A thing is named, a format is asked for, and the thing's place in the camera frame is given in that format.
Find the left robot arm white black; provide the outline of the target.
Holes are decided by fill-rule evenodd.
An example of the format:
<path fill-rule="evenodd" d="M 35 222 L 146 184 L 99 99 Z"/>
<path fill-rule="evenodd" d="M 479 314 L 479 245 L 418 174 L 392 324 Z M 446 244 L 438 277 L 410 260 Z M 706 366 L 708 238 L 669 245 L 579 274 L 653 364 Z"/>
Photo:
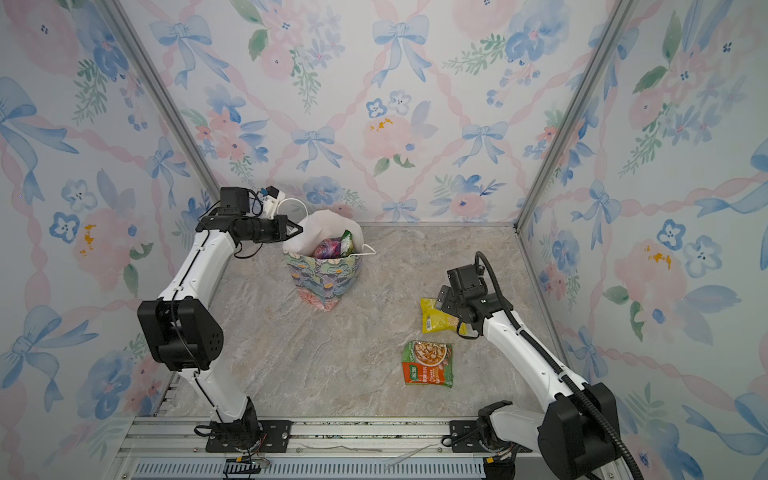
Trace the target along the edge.
<path fill-rule="evenodd" d="M 212 409 L 211 420 L 196 433 L 224 448 L 252 452 L 265 434 L 252 400 L 219 364 L 225 336 L 209 306 L 237 247 L 282 243 L 302 232 L 285 215 L 204 215 L 180 272 L 156 299 L 142 301 L 137 309 L 153 360 L 179 373 Z"/>

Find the orange green cereal packet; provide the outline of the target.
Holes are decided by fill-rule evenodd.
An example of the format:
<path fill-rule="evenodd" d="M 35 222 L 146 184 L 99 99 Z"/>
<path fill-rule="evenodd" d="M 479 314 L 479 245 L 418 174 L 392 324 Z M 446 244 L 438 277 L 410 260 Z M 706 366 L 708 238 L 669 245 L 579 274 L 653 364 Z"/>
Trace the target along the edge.
<path fill-rule="evenodd" d="M 451 344 L 411 341 L 405 345 L 401 365 L 408 385 L 438 385 L 452 388 L 453 348 Z"/>

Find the green snack packet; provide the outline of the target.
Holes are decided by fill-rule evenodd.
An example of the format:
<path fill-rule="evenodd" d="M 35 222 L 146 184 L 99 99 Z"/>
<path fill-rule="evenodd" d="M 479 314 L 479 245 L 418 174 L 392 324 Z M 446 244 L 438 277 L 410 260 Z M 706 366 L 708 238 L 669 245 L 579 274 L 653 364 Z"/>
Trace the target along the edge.
<path fill-rule="evenodd" d="M 339 239 L 339 256 L 345 258 L 354 253 L 355 246 L 353 233 L 350 230 L 345 230 Z"/>

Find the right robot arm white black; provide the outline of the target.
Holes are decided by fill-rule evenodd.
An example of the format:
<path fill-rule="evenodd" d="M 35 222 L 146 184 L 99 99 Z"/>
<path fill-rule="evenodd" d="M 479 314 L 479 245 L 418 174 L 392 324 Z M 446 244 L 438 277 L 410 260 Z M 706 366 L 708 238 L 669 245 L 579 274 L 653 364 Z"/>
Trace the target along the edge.
<path fill-rule="evenodd" d="M 517 455 L 539 454 L 558 479 L 592 478 L 630 452 L 619 433 L 617 402 L 604 385 L 569 369 L 524 325 L 499 291 L 492 269 L 478 262 L 451 269 L 437 308 L 494 345 L 533 391 L 541 410 L 502 400 L 481 408 L 473 426 L 452 422 L 444 446 L 487 451 L 485 462 L 512 473 Z"/>

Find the purple Fox's berries bag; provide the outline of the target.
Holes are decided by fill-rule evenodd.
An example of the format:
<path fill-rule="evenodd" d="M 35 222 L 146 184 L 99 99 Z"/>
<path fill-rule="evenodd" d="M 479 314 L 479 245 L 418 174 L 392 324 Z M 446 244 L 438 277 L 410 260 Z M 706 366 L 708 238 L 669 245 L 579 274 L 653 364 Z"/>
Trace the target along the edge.
<path fill-rule="evenodd" d="M 312 253 L 316 259 L 337 259 L 342 257 L 341 238 L 327 238 L 322 240 Z"/>

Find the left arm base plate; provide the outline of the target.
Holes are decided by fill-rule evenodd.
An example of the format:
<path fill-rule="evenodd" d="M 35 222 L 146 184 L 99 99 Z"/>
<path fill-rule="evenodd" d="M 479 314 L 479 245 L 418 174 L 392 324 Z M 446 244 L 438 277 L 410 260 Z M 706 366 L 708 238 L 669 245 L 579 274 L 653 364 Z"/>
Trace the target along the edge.
<path fill-rule="evenodd" d="M 293 423 L 289 420 L 261 420 L 256 426 L 212 422 L 207 439 L 207 453 L 285 453 Z"/>

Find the floral paper gift bag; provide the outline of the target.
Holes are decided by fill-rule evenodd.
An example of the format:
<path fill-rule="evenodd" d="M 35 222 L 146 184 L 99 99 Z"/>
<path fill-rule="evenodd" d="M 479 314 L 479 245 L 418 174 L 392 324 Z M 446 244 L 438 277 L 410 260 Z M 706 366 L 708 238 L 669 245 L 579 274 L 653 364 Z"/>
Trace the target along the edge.
<path fill-rule="evenodd" d="M 317 210 L 298 223 L 303 232 L 282 244 L 283 257 L 300 298 L 313 308 L 329 312 L 355 284 L 363 258 L 374 256 L 362 227 L 331 210 Z M 340 238 L 345 230 L 353 233 L 355 253 L 337 259 L 316 259 L 312 253 L 327 238 Z"/>

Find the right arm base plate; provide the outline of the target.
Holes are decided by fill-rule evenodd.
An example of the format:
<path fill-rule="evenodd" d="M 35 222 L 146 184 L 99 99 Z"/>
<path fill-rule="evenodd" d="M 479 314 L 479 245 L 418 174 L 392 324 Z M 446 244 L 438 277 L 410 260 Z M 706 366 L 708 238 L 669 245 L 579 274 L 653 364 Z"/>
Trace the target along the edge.
<path fill-rule="evenodd" d="M 453 453 L 483 453 L 498 455 L 511 451 L 514 444 L 492 439 L 489 428 L 479 426 L 477 420 L 451 420 L 449 433 L 441 439 L 441 445 Z"/>

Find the yellow snack packet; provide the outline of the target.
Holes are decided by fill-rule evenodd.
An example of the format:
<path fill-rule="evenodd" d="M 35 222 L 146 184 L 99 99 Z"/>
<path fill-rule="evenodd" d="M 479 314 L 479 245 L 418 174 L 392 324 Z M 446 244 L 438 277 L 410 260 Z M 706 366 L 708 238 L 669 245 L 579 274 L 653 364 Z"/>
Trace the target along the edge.
<path fill-rule="evenodd" d="M 441 331 L 458 332 L 461 335 L 468 335 L 468 327 L 465 324 L 459 324 L 459 320 L 449 314 L 436 308 L 434 299 L 422 298 L 420 300 L 422 311 L 422 333 L 430 334 Z"/>

